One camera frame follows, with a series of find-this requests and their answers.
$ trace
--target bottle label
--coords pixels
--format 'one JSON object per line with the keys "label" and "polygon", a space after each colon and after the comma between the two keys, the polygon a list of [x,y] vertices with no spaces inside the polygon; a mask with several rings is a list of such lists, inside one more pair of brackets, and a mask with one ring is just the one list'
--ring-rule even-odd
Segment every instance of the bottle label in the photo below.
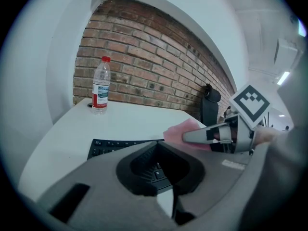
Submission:
{"label": "bottle label", "polygon": [[94,108],[107,107],[109,86],[97,85],[93,83],[92,106]]}

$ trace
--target ceiling light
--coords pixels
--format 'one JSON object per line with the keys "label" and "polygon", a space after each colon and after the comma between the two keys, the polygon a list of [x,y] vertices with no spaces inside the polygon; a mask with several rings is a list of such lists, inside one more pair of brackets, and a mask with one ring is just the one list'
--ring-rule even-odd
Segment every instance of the ceiling light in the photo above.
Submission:
{"label": "ceiling light", "polygon": [[304,24],[300,21],[300,19],[298,19],[298,34],[300,36],[303,36],[303,37],[306,37],[306,29],[305,29],[305,26]]}
{"label": "ceiling light", "polygon": [[282,75],[282,77],[280,78],[280,80],[278,81],[278,85],[281,85],[284,81],[285,81],[285,79],[287,79],[287,77],[288,77],[288,75],[290,74],[290,72],[285,72],[283,75]]}

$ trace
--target brick wall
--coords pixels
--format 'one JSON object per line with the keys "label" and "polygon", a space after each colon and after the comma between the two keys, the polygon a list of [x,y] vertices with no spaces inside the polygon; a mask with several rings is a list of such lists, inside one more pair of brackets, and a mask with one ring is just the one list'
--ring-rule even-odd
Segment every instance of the brick wall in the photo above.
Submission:
{"label": "brick wall", "polygon": [[131,0],[107,0],[92,15],[76,58],[74,103],[92,96],[101,57],[111,57],[109,100],[184,110],[200,119],[202,86],[221,93],[218,115],[234,94],[208,48],[169,15]]}

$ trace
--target ceiling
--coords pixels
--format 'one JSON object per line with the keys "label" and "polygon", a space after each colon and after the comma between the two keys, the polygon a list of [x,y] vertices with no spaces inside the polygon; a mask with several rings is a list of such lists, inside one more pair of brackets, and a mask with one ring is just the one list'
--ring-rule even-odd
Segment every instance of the ceiling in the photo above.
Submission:
{"label": "ceiling", "polygon": [[[283,0],[229,0],[243,28],[249,55],[250,75],[277,83],[284,71],[294,68],[305,49],[304,37],[298,34],[298,21]],[[290,66],[276,66],[274,56],[278,38],[298,49]]]}

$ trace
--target black keyboard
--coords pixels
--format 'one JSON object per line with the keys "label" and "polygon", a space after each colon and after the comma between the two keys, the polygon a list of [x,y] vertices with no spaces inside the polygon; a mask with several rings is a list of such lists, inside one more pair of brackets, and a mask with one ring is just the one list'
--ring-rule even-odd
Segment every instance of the black keyboard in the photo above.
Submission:
{"label": "black keyboard", "polygon": [[117,150],[121,150],[125,147],[129,147],[136,144],[142,144],[149,141],[106,141],[106,140],[93,139],[87,160],[98,155],[114,152]]}

